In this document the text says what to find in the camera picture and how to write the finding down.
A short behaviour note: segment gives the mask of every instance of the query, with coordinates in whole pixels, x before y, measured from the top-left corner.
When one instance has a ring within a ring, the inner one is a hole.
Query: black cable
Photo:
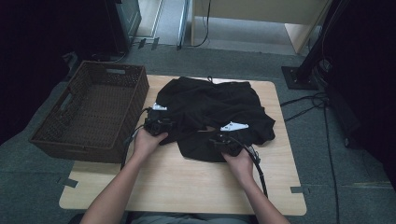
[[[99,54],[93,54],[93,55],[91,55],[91,56],[95,59],[95,57],[96,57],[97,55],[99,55]],[[117,63],[117,62],[121,61],[121,60],[125,57],[125,55],[126,55],[126,52],[124,52],[124,53],[122,54],[122,56],[120,56],[118,59],[116,59],[116,60],[114,60],[114,61],[101,61],[100,59],[95,59],[95,60],[96,60],[97,62],[102,62],[102,63]]]
[[[327,138],[327,149],[329,151],[329,161],[330,161],[330,166],[332,168],[332,182],[334,183],[334,197],[335,197],[335,216],[337,220],[337,224],[340,223],[340,206],[338,203],[338,188],[337,188],[337,180],[335,178],[335,171],[334,171],[334,165],[332,163],[332,150],[330,147],[330,135],[329,135],[329,123],[327,122],[327,113],[326,113],[326,106],[323,108],[323,114],[324,114],[324,122],[326,125],[326,138]]]
[[[210,0],[209,1],[209,6],[207,7],[207,15],[206,15],[206,36],[205,36],[205,38],[204,38],[204,40],[202,41],[202,43],[201,44],[199,44],[199,45],[193,45],[192,47],[194,47],[194,48],[198,48],[198,47],[200,47],[201,45],[203,45],[205,42],[206,42],[206,40],[207,40],[207,36],[209,35],[209,16],[210,16],[210,4],[212,3],[212,0]]]
[[[297,114],[295,114],[293,116],[291,116],[288,119],[284,119],[285,122],[288,122],[288,121],[290,121],[292,119],[298,118],[298,117],[300,117],[301,115],[305,114],[306,112],[310,111],[313,108],[324,108],[325,104],[327,103],[328,98],[327,98],[327,95],[326,95],[325,92],[318,92],[318,93],[316,93],[314,95],[304,96],[304,97],[301,97],[301,98],[298,98],[298,99],[287,101],[285,103],[280,104],[280,106],[290,105],[290,104],[293,104],[293,103],[296,103],[296,102],[299,102],[299,101],[302,101],[302,100],[311,100],[313,106],[310,107],[310,108],[307,108],[306,110],[303,110],[303,111],[301,111],[301,112],[299,112],[299,113],[297,113]]]
[[[314,95],[311,96],[305,96],[305,97],[301,97],[295,100],[290,100],[287,101],[283,104],[281,104],[281,106],[283,105],[289,105],[289,104],[293,104],[295,102],[299,102],[301,100],[305,100],[305,99],[311,99],[313,106],[292,116],[289,119],[285,119],[286,121],[289,121],[291,119],[295,119],[299,116],[301,116],[302,114],[308,112],[309,110],[313,109],[313,108],[321,108],[323,109],[323,115],[324,115],[324,120],[325,120],[325,126],[326,126],[326,139],[327,139],[327,149],[328,149],[328,153],[329,153],[329,161],[330,161],[330,166],[332,169],[332,182],[334,184],[334,197],[335,197],[335,215],[336,215],[336,223],[340,223],[340,207],[339,207],[339,202],[338,202],[338,188],[337,188],[337,180],[335,177],[335,171],[334,171],[334,165],[332,162],[332,149],[331,149],[331,144],[330,144],[330,135],[329,135],[329,123],[327,121],[327,113],[326,113],[326,109],[327,109],[327,103],[328,103],[328,97],[326,96],[325,92],[319,92],[316,93]]]
[[[237,143],[239,146],[241,146],[244,150],[247,151],[249,157],[253,161],[253,164],[256,166],[257,171],[259,172],[260,182],[262,182],[262,192],[264,193],[265,197],[268,198],[268,191],[267,191],[267,187],[265,185],[264,173],[262,172],[262,168],[260,167],[260,158],[258,157],[257,152],[255,151],[256,155],[253,155],[247,146],[240,143],[238,140],[234,139],[233,137],[230,137],[230,136],[228,136],[228,137],[230,139],[232,139],[233,141],[235,141],[235,143]]]
[[[140,120],[140,117],[142,117],[142,114],[143,114],[145,111],[149,111],[149,108],[144,108],[144,109],[140,112],[140,115],[137,117],[136,122],[134,123],[134,127],[137,125],[137,122]],[[126,156],[128,155],[128,148],[129,148],[129,145],[131,144],[131,142],[134,140],[134,134],[135,134],[136,131],[137,131],[138,129],[140,129],[141,127],[143,127],[143,124],[140,125],[139,127],[135,128],[135,129],[131,132],[130,136],[124,141],[124,145],[125,145],[125,146],[124,146],[124,150],[123,150],[123,154],[122,154],[121,170],[122,170],[122,168],[125,166]]]

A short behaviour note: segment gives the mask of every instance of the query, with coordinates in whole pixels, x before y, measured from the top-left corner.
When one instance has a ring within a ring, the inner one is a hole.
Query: wicker basket
[[[30,142],[55,158],[121,163],[148,90],[144,66],[83,62]]]

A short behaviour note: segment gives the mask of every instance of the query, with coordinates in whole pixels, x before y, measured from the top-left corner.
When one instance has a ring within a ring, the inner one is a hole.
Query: black tape
[[[151,46],[151,50],[154,50],[154,49],[157,48],[157,46],[158,46],[158,41],[160,41],[160,38],[159,38],[159,37],[157,37],[157,38],[154,39],[154,42],[152,43],[152,46]]]
[[[290,187],[291,193],[303,193],[304,190],[302,187]]]
[[[146,44],[146,38],[144,38],[144,39],[140,40],[140,43],[139,43],[139,49],[141,49],[141,48],[145,47],[145,44]]]
[[[58,184],[62,184],[64,186],[67,186],[67,187],[75,189],[77,184],[78,184],[78,181],[72,180],[72,179],[69,179],[69,178],[62,178],[61,177],[58,180]]]

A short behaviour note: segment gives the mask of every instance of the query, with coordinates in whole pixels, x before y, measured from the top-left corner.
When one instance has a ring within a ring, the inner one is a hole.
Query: light wood tabletop
[[[144,107],[153,106],[157,93],[172,78],[148,76],[149,90]],[[214,83],[245,81],[213,78]],[[249,81],[260,97],[268,116],[276,121],[276,138],[259,152],[268,197],[283,214],[302,216],[306,212],[304,195],[299,188],[288,133],[276,94],[275,85],[268,81]],[[144,123],[145,114],[138,125]],[[128,158],[134,150],[129,147]],[[76,161],[69,178],[78,182],[75,188],[64,187],[60,206],[64,209],[87,209],[95,197],[120,171],[119,164]],[[253,173],[261,185],[255,168]],[[248,198],[233,177],[227,163],[188,160],[181,156],[177,143],[157,148],[139,173],[127,204],[128,211],[180,213],[253,214]]]

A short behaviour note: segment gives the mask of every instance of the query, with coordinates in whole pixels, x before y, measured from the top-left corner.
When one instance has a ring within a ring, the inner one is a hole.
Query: black clothing
[[[273,140],[275,121],[268,117],[257,93],[248,82],[214,84],[180,77],[166,84],[156,103],[167,107],[160,117],[176,124],[161,145],[177,141],[184,157],[199,161],[224,161],[220,152],[207,146],[208,139],[231,121],[248,125],[238,131],[238,140],[247,146]],[[206,126],[214,132],[201,132]]]

